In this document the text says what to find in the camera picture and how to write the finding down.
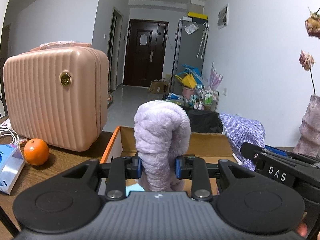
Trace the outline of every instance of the yellow bag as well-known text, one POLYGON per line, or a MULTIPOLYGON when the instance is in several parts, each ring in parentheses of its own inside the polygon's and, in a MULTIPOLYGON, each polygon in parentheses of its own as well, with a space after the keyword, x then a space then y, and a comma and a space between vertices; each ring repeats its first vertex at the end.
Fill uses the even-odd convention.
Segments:
POLYGON ((184 78, 175 75, 176 79, 179 80, 185 87, 195 88, 197 83, 192 74, 186 74, 184 78))

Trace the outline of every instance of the wooden table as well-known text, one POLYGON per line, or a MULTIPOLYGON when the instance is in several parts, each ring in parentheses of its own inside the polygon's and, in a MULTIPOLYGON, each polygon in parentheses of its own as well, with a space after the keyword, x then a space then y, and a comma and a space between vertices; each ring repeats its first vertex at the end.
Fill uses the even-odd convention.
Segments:
MULTIPOLYGON (((8 214, 13 223, 18 227, 18 223, 12 212, 12 204, 16 196, 28 187, 31 187, 43 180, 46 180, 54 175, 61 173, 81 162, 91 158, 101 159, 104 150, 112 136, 112 133, 102 132, 98 140, 85 152, 74 152, 58 147, 49 146, 50 155, 48 161, 38 167, 25 164, 18 180, 10 195, 0 192, 0 204, 4 211, 8 214)), ((11 137, 0 138, 0 144, 7 144, 11 142, 11 137)), ((0 239, 9 240, 12 236, 0 222, 0 239)))

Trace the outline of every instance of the dried rose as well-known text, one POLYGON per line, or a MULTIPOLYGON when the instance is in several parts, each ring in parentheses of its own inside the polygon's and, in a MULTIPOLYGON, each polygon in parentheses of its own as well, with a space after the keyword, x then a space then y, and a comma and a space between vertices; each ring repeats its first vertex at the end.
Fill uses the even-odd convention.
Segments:
POLYGON ((310 18, 305 21, 305 26, 310 37, 320 39, 320 15, 319 10, 315 13, 310 11, 310 18))
POLYGON ((299 62, 306 71, 309 71, 315 63, 315 60, 309 53, 306 53, 302 50, 300 53, 299 62))

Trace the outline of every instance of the gray floor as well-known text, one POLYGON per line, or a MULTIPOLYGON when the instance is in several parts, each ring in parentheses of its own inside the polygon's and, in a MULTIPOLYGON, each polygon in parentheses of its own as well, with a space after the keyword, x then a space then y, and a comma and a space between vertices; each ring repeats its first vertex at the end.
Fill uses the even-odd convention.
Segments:
POLYGON ((151 100, 161 100, 163 94, 151 94, 148 89, 124 86, 112 92, 113 103, 108 109, 108 121, 103 131, 113 132, 118 125, 134 127, 138 107, 151 100))

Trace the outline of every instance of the door handle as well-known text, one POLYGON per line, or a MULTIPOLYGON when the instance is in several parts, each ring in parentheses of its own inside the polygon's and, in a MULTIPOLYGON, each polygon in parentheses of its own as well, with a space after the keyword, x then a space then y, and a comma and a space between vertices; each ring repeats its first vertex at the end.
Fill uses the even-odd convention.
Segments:
POLYGON ((152 62, 152 57, 153 57, 153 51, 150 53, 150 60, 149 60, 149 62, 152 62))

